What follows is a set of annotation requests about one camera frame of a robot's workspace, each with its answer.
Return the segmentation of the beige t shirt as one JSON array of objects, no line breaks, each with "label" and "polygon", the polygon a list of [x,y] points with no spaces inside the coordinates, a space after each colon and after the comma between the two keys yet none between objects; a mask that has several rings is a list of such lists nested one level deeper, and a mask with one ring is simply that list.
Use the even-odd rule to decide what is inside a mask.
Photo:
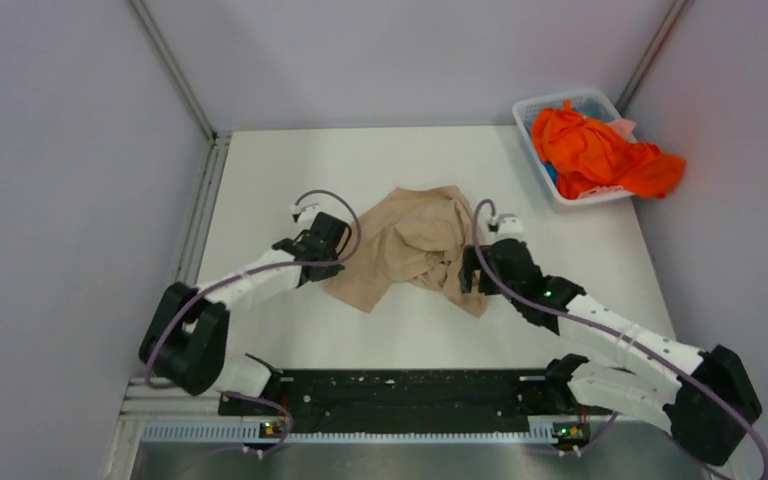
[{"label": "beige t shirt", "polygon": [[326,282],[325,291],[370,313],[391,285],[409,283],[482,316],[488,300],[475,291],[462,292],[459,279],[464,249],[473,243],[472,214],[468,199],[453,185],[394,189],[359,217],[360,247]]}]

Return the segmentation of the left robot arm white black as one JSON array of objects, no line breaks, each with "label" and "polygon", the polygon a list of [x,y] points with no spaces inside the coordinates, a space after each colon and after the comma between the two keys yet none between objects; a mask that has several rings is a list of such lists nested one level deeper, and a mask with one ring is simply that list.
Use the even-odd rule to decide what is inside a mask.
[{"label": "left robot arm white black", "polygon": [[192,396],[237,391],[257,413],[277,407],[281,388],[267,366],[251,358],[227,365],[228,336],[233,309],[250,310],[343,270],[338,258],[351,238],[350,225],[319,210],[300,221],[295,237],[273,243],[225,277],[196,286],[175,282],[164,290],[138,350],[148,375]]}]

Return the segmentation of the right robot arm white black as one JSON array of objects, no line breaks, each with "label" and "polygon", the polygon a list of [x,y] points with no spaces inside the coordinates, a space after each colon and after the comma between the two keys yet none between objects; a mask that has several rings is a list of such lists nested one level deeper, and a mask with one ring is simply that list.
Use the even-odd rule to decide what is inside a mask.
[{"label": "right robot arm white black", "polygon": [[768,447],[754,427],[762,414],[740,357],[682,344],[618,315],[578,284],[545,275],[515,239],[468,245],[459,273],[465,293],[502,295],[530,324],[580,343],[608,359],[602,365],[567,354],[549,363],[549,404],[612,410],[652,425],[698,461],[723,466],[746,437],[768,477]]}]

